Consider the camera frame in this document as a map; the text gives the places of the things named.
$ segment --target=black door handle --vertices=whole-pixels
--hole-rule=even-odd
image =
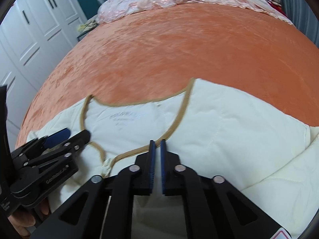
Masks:
[[[58,7],[58,5],[56,5],[56,2],[55,2],[55,0],[52,0],[53,2],[54,2],[54,5],[56,6],[56,7]]]
[[[24,15],[24,17],[25,17],[27,23],[30,24],[29,19],[28,19],[28,17],[26,16],[26,13],[24,12],[24,10],[22,11],[22,13],[23,13],[23,15]]]
[[[50,1],[50,0],[48,0],[48,1],[49,1],[50,5],[51,5],[52,9],[54,9],[54,7],[53,7],[53,5],[52,5],[51,1]]]

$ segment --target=metal screw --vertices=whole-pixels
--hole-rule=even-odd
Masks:
[[[137,172],[138,170],[140,169],[140,167],[138,166],[138,165],[131,165],[130,167],[129,167],[129,170],[131,171],[131,172]]]
[[[184,165],[182,165],[182,164],[179,164],[179,165],[175,166],[175,171],[176,172],[183,172],[185,170],[186,170],[186,167]]]
[[[224,179],[224,177],[222,177],[222,176],[215,176],[214,178],[213,178],[213,181],[215,182],[215,183],[223,183],[224,181],[225,181],[225,179]]]
[[[100,175],[94,175],[91,178],[91,182],[93,182],[93,183],[99,183],[101,180],[102,180],[102,177]]]

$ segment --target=brown trim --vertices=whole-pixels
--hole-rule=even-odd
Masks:
[[[82,111],[81,111],[81,115],[80,115],[80,128],[81,130],[84,130],[85,129],[85,119],[86,119],[86,113],[87,113],[87,110],[88,110],[88,104],[90,102],[91,99],[93,99],[94,101],[96,101],[98,104],[101,104],[101,105],[106,105],[106,106],[109,106],[109,107],[120,107],[120,106],[131,106],[131,105],[139,105],[139,104],[146,104],[146,103],[149,103],[149,102],[159,102],[159,101],[164,101],[166,99],[169,99],[171,97],[174,97],[174,96],[177,96],[183,92],[185,92],[185,95],[184,95],[184,98],[183,98],[183,101],[181,103],[181,107],[178,111],[178,114],[174,120],[174,122],[172,123],[172,125],[170,126],[170,128],[160,137],[158,138],[156,141],[155,141],[155,144],[156,146],[158,147],[160,145],[160,142],[162,139],[168,139],[173,133],[174,131],[178,128],[179,124],[181,123],[184,115],[185,115],[185,112],[186,112],[186,109],[187,109],[187,106],[188,106],[188,103],[189,103],[189,98],[190,98],[190,95],[191,95],[191,92],[192,92],[192,89],[193,89],[193,86],[194,86],[194,82],[195,82],[195,79],[192,78],[187,87],[184,88],[183,90],[177,92],[177,93],[174,93],[170,96],[167,96],[167,97],[164,97],[164,98],[161,98],[161,99],[154,99],[154,100],[145,100],[145,101],[142,101],[142,102],[138,102],[138,103],[129,103],[129,104],[106,104],[106,103],[103,103],[101,101],[99,101],[98,99],[96,99],[94,96],[92,95],[89,95],[87,96],[87,98],[85,99],[84,101],[84,105],[83,105],[83,108],[82,108]],[[100,158],[101,158],[101,161],[102,163],[105,161],[105,152],[103,150],[103,148],[95,143],[95,142],[90,142],[90,144],[95,147],[99,152],[100,152]],[[143,152],[147,152],[148,150],[148,145],[146,146],[143,146],[143,147],[140,147],[140,148],[136,148],[134,150],[130,150],[130,151],[127,151],[123,154],[120,154],[118,156],[116,156],[115,158],[113,158],[112,162],[111,162],[111,165],[110,165],[110,170],[112,170],[113,166],[120,160],[124,159],[124,158],[127,158],[127,157],[131,157],[131,156],[135,156],[137,154],[140,154],[140,153],[143,153]]]

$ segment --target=orange bedspread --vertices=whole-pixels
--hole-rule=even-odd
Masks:
[[[294,26],[248,9],[182,4],[99,26],[68,53],[25,116],[31,130],[89,94],[108,103],[164,97],[203,78],[319,126],[319,50]]]

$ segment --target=sticker with red border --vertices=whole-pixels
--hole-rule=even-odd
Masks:
[[[291,239],[291,237],[285,229],[280,228],[270,239]]]

